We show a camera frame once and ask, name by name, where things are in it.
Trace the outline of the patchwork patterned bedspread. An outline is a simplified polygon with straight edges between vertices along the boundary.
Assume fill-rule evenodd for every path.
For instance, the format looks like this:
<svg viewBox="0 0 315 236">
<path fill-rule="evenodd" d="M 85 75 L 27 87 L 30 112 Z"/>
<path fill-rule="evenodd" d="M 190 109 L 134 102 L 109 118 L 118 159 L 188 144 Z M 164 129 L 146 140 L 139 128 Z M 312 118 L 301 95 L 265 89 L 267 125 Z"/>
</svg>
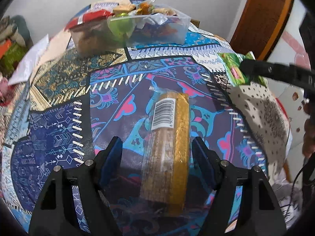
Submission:
<svg viewBox="0 0 315 236">
<path fill-rule="evenodd" d="M 32 212 L 55 166 L 78 167 L 115 136 L 123 143 L 122 158 L 104 191 L 121 235 L 199 235 L 216 192 L 193 158 L 196 137 L 235 167 L 259 166 L 272 187 L 290 145 L 287 116 L 268 87 L 232 86 L 218 53 L 235 52 L 191 23 L 184 44 L 92 56 L 78 54 L 70 31 L 55 36 L 47 62 L 9 87 L 10 99 L 1 105 L 1 234 L 29 235 Z M 140 197 L 152 86 L 190 99 L 186 200 L 176 217 L 158 214 Z"/>
</svg>

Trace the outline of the brown wooden door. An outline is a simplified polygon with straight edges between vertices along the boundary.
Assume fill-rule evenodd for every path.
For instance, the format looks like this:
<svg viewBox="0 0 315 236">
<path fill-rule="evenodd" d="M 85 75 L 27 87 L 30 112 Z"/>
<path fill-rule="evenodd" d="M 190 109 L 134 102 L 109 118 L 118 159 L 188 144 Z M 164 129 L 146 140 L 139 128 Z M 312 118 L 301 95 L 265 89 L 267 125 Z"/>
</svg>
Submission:
<svg viewBox="0 0 315 236">
<path fill-rule="evenodd" d="M 294 0 L 247 0 L 230 41 L 241 54 L 252 51 L 267 60 L 275 48 L 292 10 Z"/>
</svg>

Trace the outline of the brown wafer cracker pack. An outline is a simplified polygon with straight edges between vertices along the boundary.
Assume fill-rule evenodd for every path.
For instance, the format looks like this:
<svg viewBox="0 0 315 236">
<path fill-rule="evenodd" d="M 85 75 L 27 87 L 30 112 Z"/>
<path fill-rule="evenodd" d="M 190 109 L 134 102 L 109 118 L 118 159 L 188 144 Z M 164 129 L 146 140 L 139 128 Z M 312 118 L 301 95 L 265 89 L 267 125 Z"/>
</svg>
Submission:
<svg viewBox="0 0 315 236">
<path fill-rule="evenodd" d="M 155 7 L 152 10 L 152 13 L 153 14 L 160 13 L 160 14 L 163 14 L 165 16 L 177 16 L 177 13 L 175 10 L 173 10 L 171 8 L 167 8 L 167 7 Z"/>
</svg>

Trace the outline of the green jelly cup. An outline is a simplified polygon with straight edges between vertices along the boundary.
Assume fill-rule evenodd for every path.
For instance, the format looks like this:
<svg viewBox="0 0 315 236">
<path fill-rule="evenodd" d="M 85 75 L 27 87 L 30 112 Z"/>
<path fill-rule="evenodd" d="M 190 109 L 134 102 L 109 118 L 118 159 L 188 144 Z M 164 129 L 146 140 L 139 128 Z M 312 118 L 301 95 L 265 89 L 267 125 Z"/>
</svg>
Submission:
<svg viewBox="0 0 315 236">
<path fill-rule="evenodd" d="M 133 34 L 135 23 L 127 13 L 116 14 L 107 20 L 108 27 L 120 41 L 127 41 Z"/>
</svg>

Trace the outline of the green pea snack bag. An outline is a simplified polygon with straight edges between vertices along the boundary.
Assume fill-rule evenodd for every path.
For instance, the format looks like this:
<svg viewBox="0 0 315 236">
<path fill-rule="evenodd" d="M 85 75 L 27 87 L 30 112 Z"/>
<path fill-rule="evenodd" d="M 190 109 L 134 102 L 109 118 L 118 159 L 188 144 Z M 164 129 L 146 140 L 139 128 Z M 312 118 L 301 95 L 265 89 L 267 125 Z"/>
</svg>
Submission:
<svg viewBox="0 0 315 236">
<path fill-rule="evenodd" d="M 247 54 L 239 53 L 218 53 L 218 56 L 223 62 L 226 74 L 232 84 L 232 86 L 250 85 L 250 82 L 258 83 L 264 87 L 267 87 L 267 82 L 261 76 L 254 76 L 252 80 L 247 75 L 241 72 L 240 64 L 245 59 L 256 60 L 252 51 Z"/>
</svg>

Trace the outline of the orange fried snack bag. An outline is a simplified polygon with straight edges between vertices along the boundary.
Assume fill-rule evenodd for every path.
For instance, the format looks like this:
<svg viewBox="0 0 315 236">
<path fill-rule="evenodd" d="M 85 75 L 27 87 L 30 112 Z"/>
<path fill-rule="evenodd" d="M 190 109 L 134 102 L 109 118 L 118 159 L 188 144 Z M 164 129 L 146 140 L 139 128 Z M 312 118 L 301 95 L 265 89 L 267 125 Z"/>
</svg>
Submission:
<svg viewBox="0 0 315 236">
<path fill-rule="evenodd" d="M 154 4 L 152 1 L 143 1 L 137 5 L 137 15 L 150 15 L 154 10 Z"/>
</svg>

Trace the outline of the clear plastic storage bin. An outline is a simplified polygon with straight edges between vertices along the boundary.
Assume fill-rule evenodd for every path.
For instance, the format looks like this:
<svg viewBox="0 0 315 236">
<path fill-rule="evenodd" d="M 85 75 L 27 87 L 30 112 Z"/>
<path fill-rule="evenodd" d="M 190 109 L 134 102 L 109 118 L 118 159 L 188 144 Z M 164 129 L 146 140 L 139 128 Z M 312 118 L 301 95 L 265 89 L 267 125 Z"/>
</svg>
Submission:
<svg viewBox="0 0 315 236">
<path fill-rule="evenodd" d="M 184 44 L 190 22 L 183 12 L 146 0 L 138 5 L 90 8 L 72 18 L 65 29 L 78 54 L 92 56 L 138 45 Z"/>
</svg>

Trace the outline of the pile of clothes and boxes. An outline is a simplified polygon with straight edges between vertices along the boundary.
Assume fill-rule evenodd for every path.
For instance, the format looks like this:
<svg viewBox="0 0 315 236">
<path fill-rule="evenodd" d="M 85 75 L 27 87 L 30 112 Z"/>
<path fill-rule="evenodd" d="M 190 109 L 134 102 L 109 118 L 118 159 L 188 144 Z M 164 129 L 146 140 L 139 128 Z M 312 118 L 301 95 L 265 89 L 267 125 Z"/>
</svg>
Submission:
<svg viewBox="0 0 315 236">
<path fill-rule="evenodd" d="M 11 77 L 32 46 L 32 38 L 23 16 L 5 16 L 1 19 L 1 74 L 3 77 Z"/>
</svg>

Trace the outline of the white pillow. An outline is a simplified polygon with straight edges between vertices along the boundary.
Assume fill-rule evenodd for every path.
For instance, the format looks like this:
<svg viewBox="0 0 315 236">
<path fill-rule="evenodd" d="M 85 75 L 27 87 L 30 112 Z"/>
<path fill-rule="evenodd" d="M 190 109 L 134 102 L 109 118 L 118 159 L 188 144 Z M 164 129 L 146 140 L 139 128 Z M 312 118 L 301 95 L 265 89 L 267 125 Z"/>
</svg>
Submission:
<svg viewBox="0 0 315 236">
<path fill-rule="evenodd" d="M 30 78 L 38 60 L 49 46 L 49 42 L 49 35 L 47 34 L 26 53 L 8 80 L 8 86 L 26 82 Z"/>
</svg>

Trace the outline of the red snack bag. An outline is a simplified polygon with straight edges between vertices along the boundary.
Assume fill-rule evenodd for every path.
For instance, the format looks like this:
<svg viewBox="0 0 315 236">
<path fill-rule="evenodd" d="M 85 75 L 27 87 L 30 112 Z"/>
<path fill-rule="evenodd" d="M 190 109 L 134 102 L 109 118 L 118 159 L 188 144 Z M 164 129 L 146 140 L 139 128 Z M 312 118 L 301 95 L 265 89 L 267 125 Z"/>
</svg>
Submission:
<svg viewBox="0 0 315 236">
<path fill-rule="evenodd" d="M 84 23 L 97 21 L 97 20 L 105 20 L 111 16 L 114 16 L 113 12 L 107 11 L 105 9 L 97 10 L 97 11 L 86 11 L 85 13 L 72 18 L 67 24 L 64 30 L 70 30 L 77 26 L 80 26 Z"/>
</svg>

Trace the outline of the beige toast slice pack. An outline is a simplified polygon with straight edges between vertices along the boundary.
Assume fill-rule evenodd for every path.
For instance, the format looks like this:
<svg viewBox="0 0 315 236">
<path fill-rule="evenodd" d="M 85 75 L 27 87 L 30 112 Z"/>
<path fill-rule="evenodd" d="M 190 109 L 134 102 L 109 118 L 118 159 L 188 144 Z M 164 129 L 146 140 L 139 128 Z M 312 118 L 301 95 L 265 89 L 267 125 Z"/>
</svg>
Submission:
<svg viewBox="0 0 315 236">
<path fill-rule="evenodd" d="M 129 13 L 136 9 L 134 4 L 120 4 L 113 8 L 114 14 Z"/>
</svg>

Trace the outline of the gold cracker pack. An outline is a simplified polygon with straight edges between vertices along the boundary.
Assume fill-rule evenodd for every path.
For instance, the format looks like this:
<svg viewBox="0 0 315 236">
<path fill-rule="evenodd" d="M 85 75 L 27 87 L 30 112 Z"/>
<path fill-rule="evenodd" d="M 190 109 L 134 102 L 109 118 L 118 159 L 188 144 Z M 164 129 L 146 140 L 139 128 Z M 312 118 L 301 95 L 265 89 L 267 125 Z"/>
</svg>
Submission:
<svg viewBox="0 0 315 236">
<path fill-rule="evenodd" d="M 142 162 L 140 197 L 162 216 L 183 212 L 190 163 L 188 94 L 151 87 L 156 95 Z"/>
</svg>

